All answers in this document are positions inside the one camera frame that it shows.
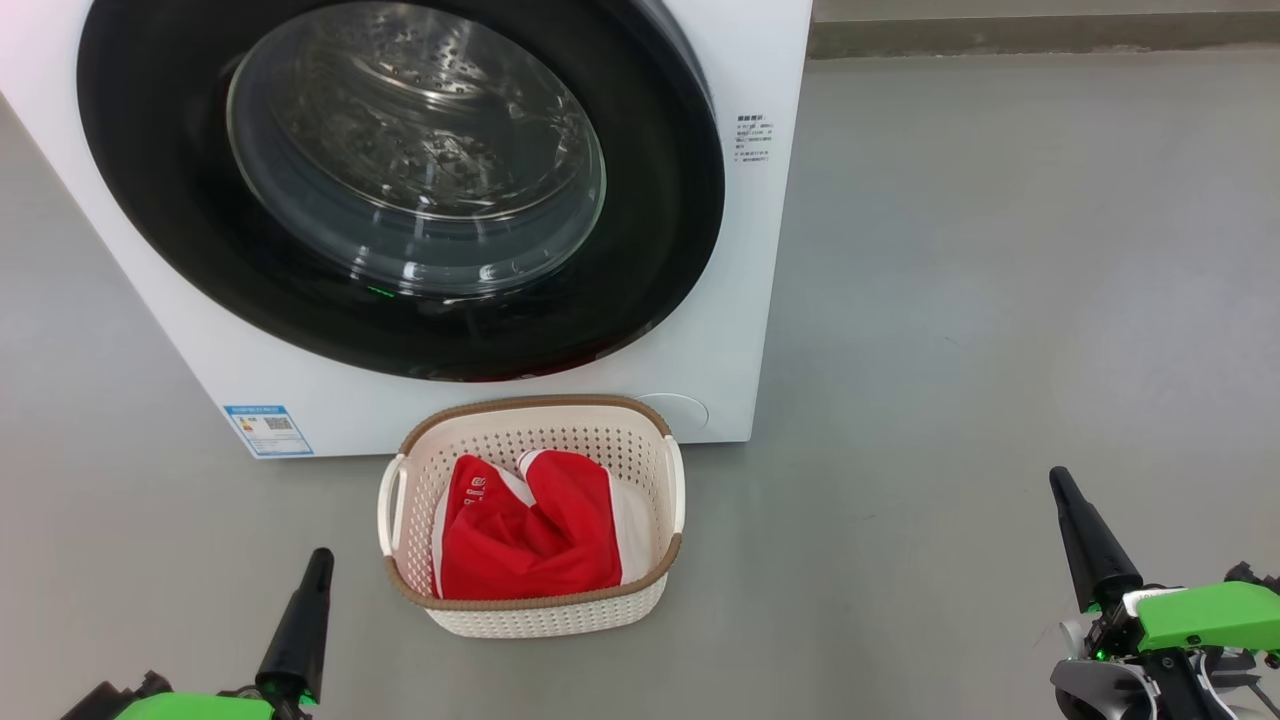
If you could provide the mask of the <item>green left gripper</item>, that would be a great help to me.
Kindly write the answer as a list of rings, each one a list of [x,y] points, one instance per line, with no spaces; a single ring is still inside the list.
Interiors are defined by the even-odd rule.
[[[264,655],[255,684],[184,693],[155,671],[136,688],[102,682],[64,719],[314,719],[326,656],[335,557],[316,548]]]

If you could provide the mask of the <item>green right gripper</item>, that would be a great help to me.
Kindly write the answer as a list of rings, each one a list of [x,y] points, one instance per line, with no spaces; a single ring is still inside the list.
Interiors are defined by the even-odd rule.
[[[1220,583],[1144,583],[1100,511],[1065,466],[1050,469],[1076,606],[1085,612],[1085,657],[1121,662],[1161,650],[1239,650],[1277,665],[1277,578],[1248,562]]]

